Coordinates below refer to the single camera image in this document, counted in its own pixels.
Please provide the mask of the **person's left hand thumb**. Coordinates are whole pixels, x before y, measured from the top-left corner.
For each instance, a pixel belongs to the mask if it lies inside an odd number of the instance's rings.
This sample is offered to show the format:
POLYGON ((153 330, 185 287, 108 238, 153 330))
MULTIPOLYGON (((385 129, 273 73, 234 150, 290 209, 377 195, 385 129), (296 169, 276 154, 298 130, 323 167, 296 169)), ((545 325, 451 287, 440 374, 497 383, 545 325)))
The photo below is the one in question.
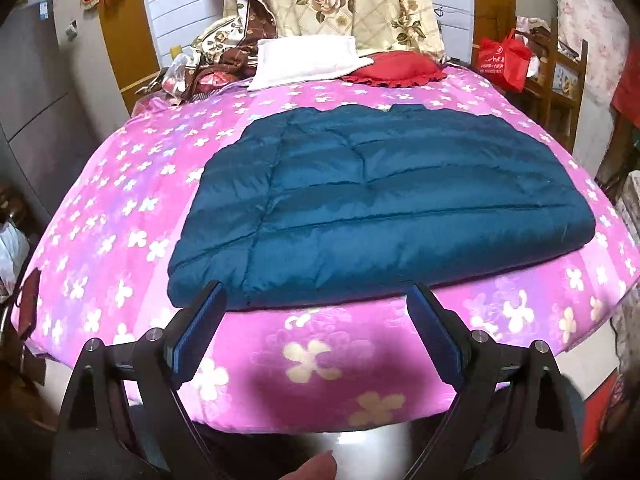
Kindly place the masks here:
POLYGON ((281 480, 334 480, 337 462, 331 451, 318 454, 306 460, 302 466, 286 474, 281 480))

